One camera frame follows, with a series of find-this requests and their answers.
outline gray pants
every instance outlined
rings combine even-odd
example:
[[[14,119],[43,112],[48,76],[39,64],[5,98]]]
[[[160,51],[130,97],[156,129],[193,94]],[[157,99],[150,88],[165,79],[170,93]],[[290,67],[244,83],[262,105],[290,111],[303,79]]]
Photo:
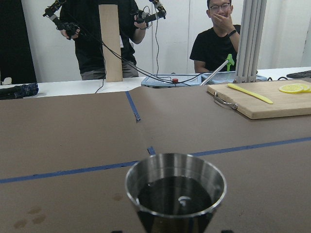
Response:
[[[138,77],[138,72],[132,68],[129,63],[134,65],[133,62],[124,62],[122,63],[122,75],[124,78]],[[94,79],[103,79],[106,77],[105,68],[100,68],[93,71],[84,72],[81,74],[82,80],[94,80]]]

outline keyboard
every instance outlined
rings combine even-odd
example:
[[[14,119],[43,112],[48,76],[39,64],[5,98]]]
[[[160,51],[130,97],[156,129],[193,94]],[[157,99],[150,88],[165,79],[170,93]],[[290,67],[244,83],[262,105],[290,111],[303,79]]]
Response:
[[[291,79],[311,78],[311,70],[288,74],[288,75],[286,75],[286,77],[291,78]]]

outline water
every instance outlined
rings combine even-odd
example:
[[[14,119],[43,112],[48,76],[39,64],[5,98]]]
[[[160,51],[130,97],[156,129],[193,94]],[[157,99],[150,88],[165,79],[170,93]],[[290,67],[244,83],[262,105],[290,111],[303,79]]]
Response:
[[[193,214],[213,204],[196,180],[175,176],[146,184],[139,192],[138,200],[148,209],[167,215]]]

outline hand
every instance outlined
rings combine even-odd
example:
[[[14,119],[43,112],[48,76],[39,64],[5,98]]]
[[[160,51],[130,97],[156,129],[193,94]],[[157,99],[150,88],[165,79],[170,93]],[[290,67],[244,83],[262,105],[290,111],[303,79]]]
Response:
[[[79,37],[79,32],[80,32],[80,29],[77,29],[76,34],[75,34],[75,35],[72,35],[72,36],[71,36],[71,39],[76,39],[76,38],[78,38],[78,37]],[[68,36],[67,33],[66,33],[66,30],[61,30],[60,33],[61,33],[64,37],[66,37],[68,40],[70,39],[69,36]]]
[[[227,33],[230,33],[235,30],[232,24],[231,13],[231,11],[228,11],[228,15],[226,17],[219,14],[213,14],[211,18],[218,27],[226,30]]]
[[[134,22],[134,25],[140,29],[145,29],[147,27],[146,22],[143,23]]]

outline knife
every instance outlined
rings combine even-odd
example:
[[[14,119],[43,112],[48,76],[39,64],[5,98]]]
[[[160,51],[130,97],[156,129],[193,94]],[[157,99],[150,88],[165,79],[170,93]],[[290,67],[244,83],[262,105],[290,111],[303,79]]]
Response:
[[[238,91],[242,91],[242,92],[244,92],[244,93],[246,93],[248,95],[251,95],[253,97],[256,97],[257,99],[260,99],[260,100],[262,100],[262,101],[264,101],[266,103],[273,104],[273,102],[270,99],[268,99],[267,97],[265,97],[265,96],[262,96],[260,94],[255,93],[255,92],[252,92],[252,91],[248,91],[248,90],[246,90],[246,89],[244,89],[244,88],[242,88],[240,86],[237,86],[237,85],[235,85],[233,83],[228,83],[227,85],[230,88],[233,88],[233,89],[238,90]]]

